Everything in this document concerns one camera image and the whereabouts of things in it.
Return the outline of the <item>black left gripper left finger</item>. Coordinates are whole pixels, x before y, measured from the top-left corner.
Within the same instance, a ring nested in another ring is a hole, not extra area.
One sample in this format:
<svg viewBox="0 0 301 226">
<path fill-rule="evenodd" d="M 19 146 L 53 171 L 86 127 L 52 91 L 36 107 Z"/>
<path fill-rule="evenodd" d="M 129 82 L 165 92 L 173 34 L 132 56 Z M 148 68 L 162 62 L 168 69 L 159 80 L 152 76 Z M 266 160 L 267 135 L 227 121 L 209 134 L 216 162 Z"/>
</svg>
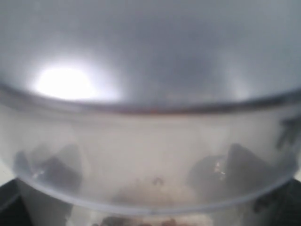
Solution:
<svg viewBox="0 0 301 226">
<path fill-rule="evenodd" d="M 12 179 L 0 186 L 0 226 L 32 226 L 29 213 Z"/>
</svg>

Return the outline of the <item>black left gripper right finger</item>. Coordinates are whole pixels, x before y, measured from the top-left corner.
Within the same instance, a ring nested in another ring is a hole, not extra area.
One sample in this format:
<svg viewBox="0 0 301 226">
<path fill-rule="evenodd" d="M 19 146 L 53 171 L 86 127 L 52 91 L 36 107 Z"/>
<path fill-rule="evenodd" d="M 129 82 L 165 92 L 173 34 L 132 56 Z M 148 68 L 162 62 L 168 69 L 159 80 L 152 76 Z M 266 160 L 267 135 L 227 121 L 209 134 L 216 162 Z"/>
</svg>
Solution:
<svg viewBox="0 0 301 226">
<path fill-rule="evenodd" d="M 301 224 L 301 183 L 296 179 L 265 194 L 244 214 L 245 226 L 299 226 Z"/>
</svg>

